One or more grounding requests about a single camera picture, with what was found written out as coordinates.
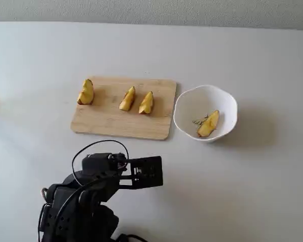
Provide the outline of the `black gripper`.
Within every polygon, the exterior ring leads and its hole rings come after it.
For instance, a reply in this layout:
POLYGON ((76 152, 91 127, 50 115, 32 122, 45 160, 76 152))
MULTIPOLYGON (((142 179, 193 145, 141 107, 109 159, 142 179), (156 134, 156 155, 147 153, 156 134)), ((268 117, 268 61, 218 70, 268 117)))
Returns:
POLYGON ((94 176, 109 171, 119 171, 126 165, 127 158, 123 153, 95 153, 82 160, 83 175, 94 176))

